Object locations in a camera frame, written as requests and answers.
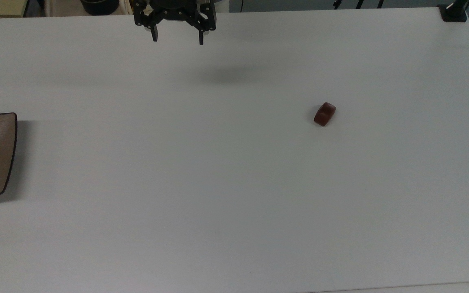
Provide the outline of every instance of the table surface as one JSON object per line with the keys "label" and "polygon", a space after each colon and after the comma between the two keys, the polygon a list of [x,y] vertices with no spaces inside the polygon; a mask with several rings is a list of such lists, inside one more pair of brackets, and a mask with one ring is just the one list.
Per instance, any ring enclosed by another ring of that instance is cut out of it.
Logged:
{"label": "table surface", "polygon": [[159,33],[0,19],[0,113],[19,119],[0,292],[469,282],[469,22],[232,13],[204,46]]}

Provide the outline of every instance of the black clamp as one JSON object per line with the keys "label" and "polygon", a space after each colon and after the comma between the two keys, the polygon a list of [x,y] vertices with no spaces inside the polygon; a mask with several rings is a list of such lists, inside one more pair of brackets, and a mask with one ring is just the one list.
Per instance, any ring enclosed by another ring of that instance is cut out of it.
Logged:
{"label": "black clamp", "polygon": [[134,0],[134,19],[137,26],[145,26],[151,31],[153,41],[158,40],[157,24],[162,19],[185,21],[199,31],[199,43],[204,44],[204,32],[216,30],[215,4],[203,3],[198,11],[197,0],[150,0],[149,5],[153,11],[145,15],[147,0]]}

